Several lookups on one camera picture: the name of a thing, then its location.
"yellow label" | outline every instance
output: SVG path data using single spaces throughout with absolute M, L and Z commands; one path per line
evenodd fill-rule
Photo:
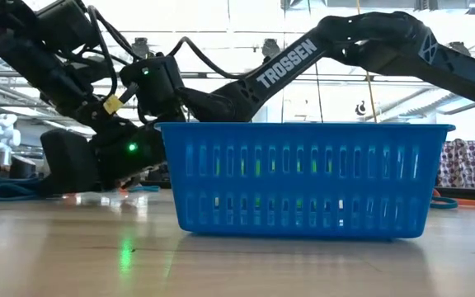
M 107 100 L 104 102 L 104 109 L 107 111 L 108 114 L 112 115 L 117 112 L 124 103 L 119 100 L 119 98 L 115 95 L 111 95 Z

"blue cable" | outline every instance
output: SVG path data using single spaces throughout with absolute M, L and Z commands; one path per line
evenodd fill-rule
M 438 210 L 452 210 L 455 208 L 458 208 L 458 201 L 452 198 L 448 197 L 432 197 L 432 203 L 430 203 L 430 207 L 433 209 L 438 209 Z
M 37 194 L 40 183 L 40 178 L 0 178 L 0 201 L 43 200 L 44 197 Z M 160 188 L 158 186 L 136 186 L 128 189 L 129 193 L 141 191 L 158 192 Z
M 136 193 L 140 191 L 150 191 L 150 192 L 158 192 L 161 188 L 159 186 L 134 186 L 128 189 L 129 193 Z

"robotic arm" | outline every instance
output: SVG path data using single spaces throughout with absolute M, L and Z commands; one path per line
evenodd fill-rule
M 109 54 L 98 22 L 133 56 L 133 63 Z M 183 43 L 216 73 L 236 81 L 211 93 L 185 87 L 173 57 Z M 83 58 L 85 52 L 101 57 Z M 162 162 L 164 147 L 153 126 L 185 121 L 183 105 L 199 121 L 250 121 L 269 98 L 321 58 L 382 75 L 417 77 L 475 101 L 475 59 L 438 44 L 428 27 L 404 12 L 326 16 L 260 67 L 234 75 L 214 65 L 187 38 L 168 55 L 140 57 L 94 7 L 85 8 L 79 0 L 58 0 L 39 12 L 20 0 L 0 1 L 0 57 L 60 114 L 96 131 L 89 144 L 67 131 L 42 135 L 51 179 L 56 181 L 51 191 L 57 193 L 89 191 L 96 184 L 110 188 Z M 115 96 L 113 58 L 125 65 L 120 80 L 126 90 L 120 97 Z M 110 93 L 94 95 L 92 83 L 107 77 Z M 135 95 L 142 127 L 115 114 Z M 157 119 L 147 121 L 144 116 Z
M 437 43 L 405 12 L 326 16 L 253 73 L 204 94 L 179 88 L 200 121 L 249 121 L 260 107 L 321 58 L 372 73 L 413 76 L 475 101 L 475 59 Z

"green led light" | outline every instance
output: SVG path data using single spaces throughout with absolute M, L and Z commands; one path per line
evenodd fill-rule
M 138 147 L 137 147 L 137 144 L 129 144 L 129 145 L 128 145 L 128 150 L 129 150 L 130 152 L 136 151 L 137 148 L 138 148 Z

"patterned fabric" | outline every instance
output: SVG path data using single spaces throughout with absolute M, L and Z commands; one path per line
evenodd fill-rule
M 437 181 L 439 186 L 475 188 L 475 140 L 444 143 Z

